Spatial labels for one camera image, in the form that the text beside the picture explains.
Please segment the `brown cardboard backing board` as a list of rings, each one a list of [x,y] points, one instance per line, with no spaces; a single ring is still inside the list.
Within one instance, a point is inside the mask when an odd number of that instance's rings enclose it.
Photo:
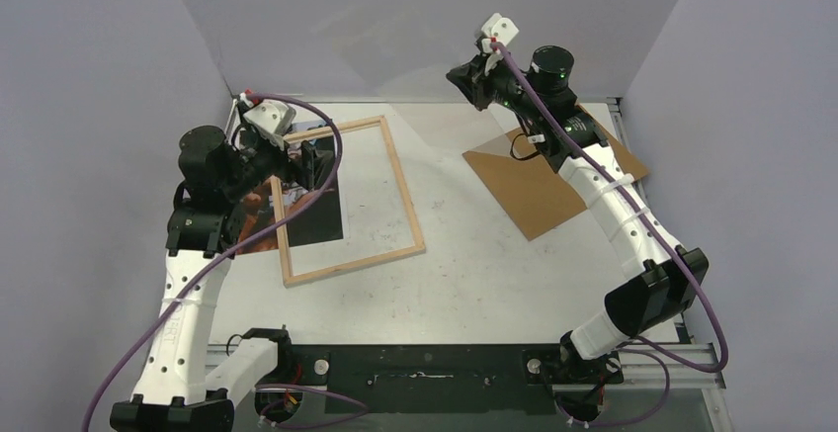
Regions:
[[[511,111],[493,105],[484,114],[494,118],[489,127],[498,134],[462,157],[527,240],[586,210],[576,192],[537,154]]]

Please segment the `printed photo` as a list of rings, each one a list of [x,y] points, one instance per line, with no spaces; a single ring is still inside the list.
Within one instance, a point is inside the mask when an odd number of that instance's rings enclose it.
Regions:
[[[311,130],[326,127],[323,122],[310,122]],[[318,149],[335,151],[333,136],[308,141],[314,143]],[[292,144],[289,154],[292,158],[298,158],[301,155],[300,143]],[[238,242],[276,222],[275,205],[277,203],[275,202],[282,202],[285,213],[285,215],[280,215],[282,218],[298,211],[311,198],[309,191],[296,183],[281,181],[280,189],[281,193],[274,195],[271,182],[266,181],[243,199],[245,222]],[[316,204],[284,226],[288,246],[298,247],[342,239],[344,237],[343,224],[340,189],[336,179],[328,189],[324,190],[324,195]],[[277,235],[272,235],[238,250],[237,254],[277,250],[279,247],[279,238]]]

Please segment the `white wooden picture frame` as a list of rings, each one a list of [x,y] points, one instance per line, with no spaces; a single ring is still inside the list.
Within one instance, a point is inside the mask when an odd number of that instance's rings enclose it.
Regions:
[[[425,250],[425,240],[385,117],[340,123],[343,158],[337,173],[344,237],[289,247],[284,226],[280,272],[285,287],[398,261]]]

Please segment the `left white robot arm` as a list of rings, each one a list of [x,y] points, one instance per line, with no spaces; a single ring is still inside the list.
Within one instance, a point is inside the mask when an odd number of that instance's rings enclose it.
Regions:
[[[236,252],[293,220],[286,216],[242,239],[245,196],[277,177],[319,199],[337,177],[343,140],[337,136],[332,151],[305,141],[301,155],[292,157],[281,132],[261,134],[253,123],[242,128],[252,137],[245,149],[216,126],[189,130],[179,141],[183,180],[167,224],[161,311],[138,342],[150,348],[133,392],[112,406],[109,425],[115,431],[229,431],[241,400],[235,388],[245,375],[258,371],[278,384],[293,374],[293,353],[269,345],[256,361],[222,372],[220,382],[207,380],[214,309]]]

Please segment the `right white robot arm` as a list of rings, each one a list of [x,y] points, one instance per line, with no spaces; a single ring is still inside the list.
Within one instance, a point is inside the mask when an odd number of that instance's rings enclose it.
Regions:
[[[574,57],[547,45],[528,69],[513,70],[499,52],[482,53],[446,74],[478,111],[510,110],[550,169],[581,198],[617,253],[625,281],[604,296],[592,318],[559,341],[558,367],[571,381],[593,374],[615,350],[682,313],[710,266],[662,228],[617,160],[605,133],[569,87]]]

